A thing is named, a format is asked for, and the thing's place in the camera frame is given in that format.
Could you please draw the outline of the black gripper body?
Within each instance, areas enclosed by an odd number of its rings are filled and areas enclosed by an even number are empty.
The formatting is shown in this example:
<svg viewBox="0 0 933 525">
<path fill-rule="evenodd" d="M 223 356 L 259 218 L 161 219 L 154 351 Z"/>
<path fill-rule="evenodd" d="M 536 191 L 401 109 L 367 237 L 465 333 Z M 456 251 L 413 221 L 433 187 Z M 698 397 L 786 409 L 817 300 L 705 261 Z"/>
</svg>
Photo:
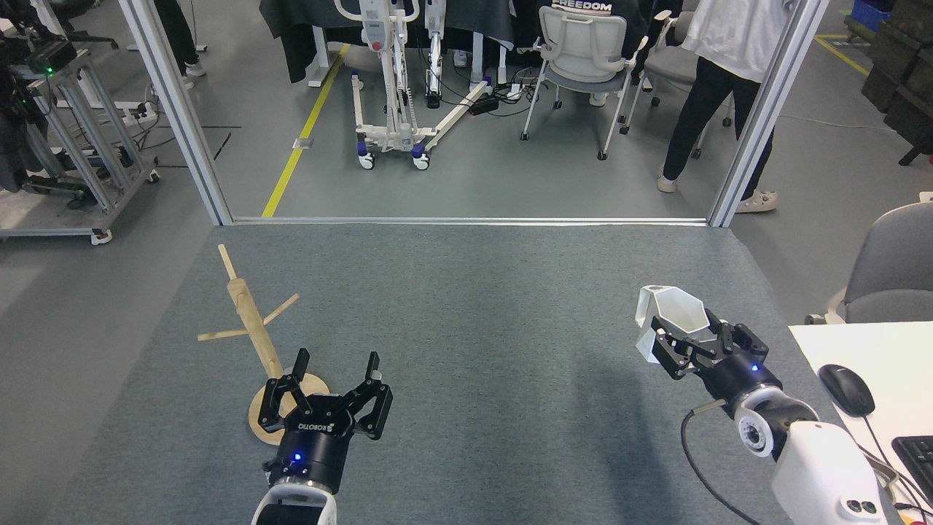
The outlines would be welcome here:
<svg viewBox="0 0 933 525">
<path fill-rule="evenodd" d="M 724 412 L 733 414 L 743 399 L 766 386 L 781 388 L 781 382 L 765 366 L 765 358 L 749 353 L 735 353 L 711 367 L 698 371 L 707 392 L 725 402 Z"/>
<path fill-rule="evenodd" d="M 273 461 L 264 464 L 268 484 L 285 478 L 312 481 L 330 493 L 340 489 L 354 417 L 348 412 L 327 416 L 306 416 L 303 412 L 284 419 L 284 436 Z"/>
</svg>

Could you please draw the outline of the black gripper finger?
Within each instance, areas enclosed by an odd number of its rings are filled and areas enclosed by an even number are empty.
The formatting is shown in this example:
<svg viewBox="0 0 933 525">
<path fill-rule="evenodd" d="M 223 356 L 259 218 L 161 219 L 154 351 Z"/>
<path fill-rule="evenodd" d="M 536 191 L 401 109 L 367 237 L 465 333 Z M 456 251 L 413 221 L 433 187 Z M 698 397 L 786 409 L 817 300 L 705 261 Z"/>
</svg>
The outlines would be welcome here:
<svg viewBox="0 0 933 525">
<path fill-rule="evenodd" d="M 378 370 L 379 355 L 370 352 L 364 380 L 356 388 L 341 395 L 329 407 L 329 417 L 339 438 L 362 433 L 371 440 L 380 439 L 390 411 L 393 393 L 383 383 Z"/>
<path fill-rule="evenodd" d="M 676 333 L 667 331 L 653 333 L 651 353 L 674 380 L 684 378 L 688 373 L 705 375 L 714 366 L 719 350 L 720 341 L 712 332 L 684 337 L 676 337 Z"/>
<path fill-rule="evenodd" d="M 702 342 L 702 356 L 709 361 L 721 361 L 734 354 L 750 355 L 757 361 L 764 361 L 768 355 L 768 345 L 763 343 L 749 327 L 730 324 L 722 320 L 709 309 L 704 309 L 709 322 L 709 331 L 714 339 Z"/>
<path fill-rule="evenodd" d="M 301 381 L 304 379 L 309 359 L 310 352 L 300 349 L 290 373 L 267 381 L 259 410 L 259 425 L 264 431 L 279 431 L 286 426 L 284 422 L 292 411 L 289 409 L 285 416 L 280 414 L 282 399 L 286 393 L 292 396 L 300 415 L 312 413 L 312 405 L 301 389 Z"/>
</svg>

